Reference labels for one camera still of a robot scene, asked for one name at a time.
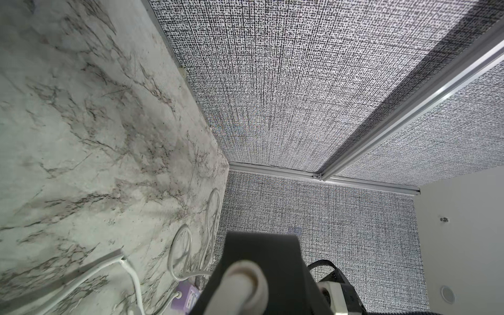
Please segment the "black and white power strip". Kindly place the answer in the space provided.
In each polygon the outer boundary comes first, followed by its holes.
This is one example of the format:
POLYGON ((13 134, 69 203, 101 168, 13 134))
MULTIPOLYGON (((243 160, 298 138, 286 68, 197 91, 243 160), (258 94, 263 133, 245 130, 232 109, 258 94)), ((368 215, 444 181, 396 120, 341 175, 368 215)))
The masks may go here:
POLYGON ((268 304, 263 314, 331 314, 301 255, 294 234, 228 232, 222 257, 191 314, 203 314, 225 270, 238 261, 256 263, 266 277, 268 304))

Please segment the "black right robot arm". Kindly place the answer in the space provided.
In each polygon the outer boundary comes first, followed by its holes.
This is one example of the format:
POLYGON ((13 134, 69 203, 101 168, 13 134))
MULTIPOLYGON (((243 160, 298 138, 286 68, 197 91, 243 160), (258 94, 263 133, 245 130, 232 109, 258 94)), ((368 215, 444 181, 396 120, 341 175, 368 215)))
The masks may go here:
POLYGON ((320 259, 309 264, 307 269, 311 271, 321 266, 333 269, 317 282, 320 293, 328 303, 332 314, 387 314, 387 312, 368 312, 354 286, 331 261, 320 259))

